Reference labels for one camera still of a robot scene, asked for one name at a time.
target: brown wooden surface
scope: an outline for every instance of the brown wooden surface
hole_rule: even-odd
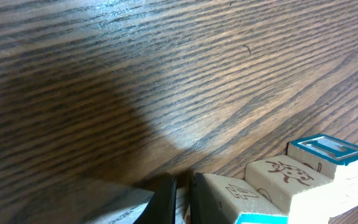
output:
[[[0,223],[79,223],[112,200],[95,183],[243,178],[315,133],[358,144],[358,1],[0,0]]]

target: black object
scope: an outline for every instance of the black object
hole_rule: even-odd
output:
[[[215,200],[203,174],[196,173],[190,183],[191,224],[231,224]]]
[[[177,182],[168,175],[134,224],[174,224]]]

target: row of blocks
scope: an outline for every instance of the row of blocks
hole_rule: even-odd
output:
[[[204,177],[231,223],[327,223],[358,206],[358,146],[318,134],[248,163],[245,181]]]

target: blue border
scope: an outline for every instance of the blue border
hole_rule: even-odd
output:
[[[241,224],[243,222],[287,224],[288,217],[261,214],[242,214],[236,224]]]
[[[327,160],[327,161],[329,161],[329,162],[332,162],[332,163],[334,163],[334,164],[337,164],[337,165],[345,165],[345,166],[347,166],[347,165],[349,165],[351,162],[354,162],[354,161],[357,161],[357,160],[358,160],[358,155],[356,155],[356,156],[348,157],[348,158],[343,159],[343,160],[340,160],[340,161],[336,161],[336,160],[334,160],[334,159],[332,159],[332,158],[330,158],[330,157],[328,157],[328,156],[322,155],[322,154],[320,154],[320,153],[318,153],[318,152],[316,152],[316,151],[314,151],[314,150],[311,150],[311,149],[309,149],[309,148],[307,148],[307,147],[304,147],[304,146],[302,146],[301,144],[299,144],[299,142],[303,142],[303,141],[307,141],[307,140],[312,140],[312,139],[314,139],[314,138],[323,137],[323,136],[324,136],[324,137],[327,137],[327,138],[330,138],[330,139],[333,139],[333,140],[335,140],[335,141],[338,141],[338,142],[341,142],[341,143],[344,143],[344,144],[347,144],[347,145],[350,145],[350,146],[353,146],[353,147],[358,148],[358,145],[355,145],[355,144],[352,144],[352,143],[349,143],[349,142],[346,142],[346,141],[343,141],[343,140],[334,138],[334,137],[332,137],[332,136],[328,136],[328,135],[326,135],[326,134],[315,134],[314,136],[310,136],[310,137],[307,137],[307,138],[303,138],[303,139],[298,139],[298,140],[292,141],[290,144],[293,145],[293,146],[295,146],[295,147],[299,147],[299,148],[301,148],[301,149],[303,149],[303,150],[305,150],[305,151],[307,151],[307,152],[310,152],[310,153],[312,153],[312,154],[314,154],[314,155],[316,155],[316,156],[319,156],[319,157],[321,157],[321,158],[323,158],[323,159],[325,159],[325,160]]]

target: block with blue letter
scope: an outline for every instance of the block with blue letter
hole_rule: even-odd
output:
[[[332,217],[358,206],[358,146],[317,134],[292,141],[287,156],[320,172],[337,184],[339,204]]]
[[[244,180],[203,175],[216,203],[231,223],[287,223],[287,216]]]

